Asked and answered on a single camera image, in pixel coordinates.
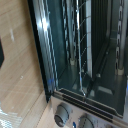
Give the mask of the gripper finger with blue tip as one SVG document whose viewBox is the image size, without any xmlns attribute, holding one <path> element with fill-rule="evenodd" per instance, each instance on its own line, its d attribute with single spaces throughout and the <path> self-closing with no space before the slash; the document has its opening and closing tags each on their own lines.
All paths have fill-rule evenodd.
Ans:
<svg viewBox="0 0 128 128">
<path fill-rule="evenodd" d="M 2 42 L 0 38 L 0 68 L 2 67 L 3 62 L 4 62 L 4 51 L 3 51 Z"/>
</svg>

